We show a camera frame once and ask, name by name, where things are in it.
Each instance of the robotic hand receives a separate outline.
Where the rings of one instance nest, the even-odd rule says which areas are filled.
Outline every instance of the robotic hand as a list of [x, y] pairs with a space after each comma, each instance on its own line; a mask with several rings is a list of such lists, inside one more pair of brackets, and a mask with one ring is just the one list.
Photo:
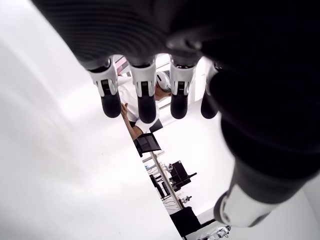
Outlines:
[[156, 54], [171, 55], [171, 113], [177, 119], [186, 115], [200, 57], [215, 63], [201, 113], [210, 119], [221, 112], [235, 157], [230, 187], [214, 207], [216, 220], [254, 226], [318, 174], [319, 64], [311, 61], [320, 55], [318, 6], [284, 0], [32, 1], [90, 73], [108, 117], [121, 112], [113, 55], [131, 65], [145, 123], [156, 115]]

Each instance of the metal rod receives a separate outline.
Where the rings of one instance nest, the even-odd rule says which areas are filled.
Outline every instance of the metal rod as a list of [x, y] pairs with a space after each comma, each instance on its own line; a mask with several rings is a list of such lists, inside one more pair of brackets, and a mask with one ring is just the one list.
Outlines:
[[183, 207], [181, 206], [180, 202], [179, 202], [179, 199], [177, 198], [176, 194], [175, 194], [175, 191], [174, 189], [172, 188], [163, 168], [160, 166], [159, 162], [158, 162], [158, 159], [157, 159], [157, 156], [154, 154], [153, 151], [150, 152], [150, 155], [154, 161], [154, 164], [156, 165], [156, 167], [158, 168], [158, 171], [162, 177], [162, 180], [164, 182], [164, 184], [166, 185], [166, 187], [168, 188], [169, 190], [169, 193], [171, 194], [173, 200], [174, 200], [174, 203], [176, 204], [177, 208], [179, 210], [181, 210]]
[[151, 159], [152, 159], [152, 157], [147, 157], [146, 159], [142, 160], [142, 162], [145, 163], [145, 162], [148, 162]]
[[159, 109], [160, 109], [160, 110], [161, 110], [161, 109], [164, 109], [164, 108], [166, 108], [166, 107], [169, 107], [170, 105], [171, 105], [171, 102], [167, 103], [166, 105], [163, 105], [163, 106], [159, 107]]
[[156, 167], [156, 165], [154, 164], [154, 165], [148, 167], [146, 170], [149, 171], [149, 170], [151, 170], [151, 169], [153, 169], [153, 168], [155, 168], [155, 167]]

